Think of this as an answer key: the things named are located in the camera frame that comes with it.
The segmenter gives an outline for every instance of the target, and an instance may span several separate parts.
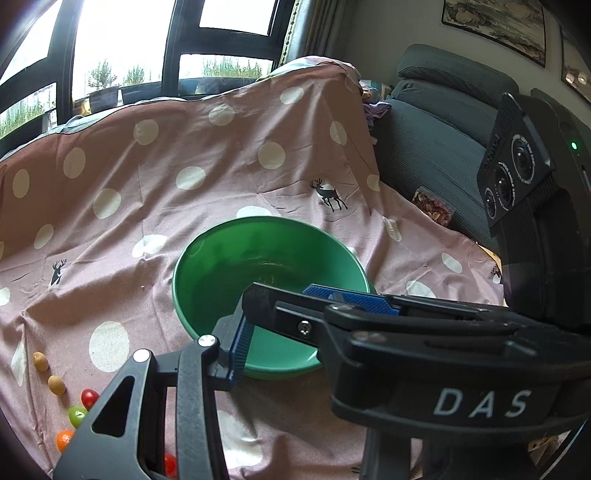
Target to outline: red cherry tomato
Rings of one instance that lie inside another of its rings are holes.
[[[86,410],[90,410],[92,406],[96,403],[96,401],[99,399],[99,394],[91,388],[87,388],[86,390],[82,391],[80,399],[82,400],[84,408]]]
[[[177,458],[170,453],[164,454],[164,472],[168,478],[177,477]]]

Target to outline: curtain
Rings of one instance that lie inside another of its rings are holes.
[[[342,60],[359,0],[295,0],[281,64],[320,55]]]

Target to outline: green bowl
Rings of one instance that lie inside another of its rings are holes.
[[[239,218],[199,235],[178,259],[173,302],[185,330],[192,338],[211,333],[255,281],[297,292],[311,283],[371,289],[355,256],[328,233],[283,217]],[[316,349],[257,327],[245,373],[286,378],[319,365]]]

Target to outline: deer print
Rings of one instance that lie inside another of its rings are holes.
[[[61,268],[66,264],[67,260],[60,260],[59,262],[55,262],[53,267],[53,277],[51,278],[51,285],[59,285],[61,280]]]
[[[333,212],[335,211],[335,209],[333,208],[332,203],[330,202],[330,199],[336,200],[336,204],[339,206],[339,210],[342,210],[342,208],[340,206],[341,203],[343,204],[345,209],[348,210],[344,201],[339,198],[339,194],[336,193],[336,190],[325,189],[322,187],[322,179],[312,180],[310,182],[310,187],[313,188],[314,190],[316,190],[316,193],[318,193],[318,195],[320,195],[322,197],[324,204],[327,207],[330,207],[330,209]]]

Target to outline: gray sofa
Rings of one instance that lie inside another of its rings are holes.
[[[486,223],[476,172],[512,78],[439,48],[411,45],[398,64],[402,78],[387,100],[390,113],[372,136],[381,180],[411,199],[424,186],[456,210],[449,228],[498,252]]]

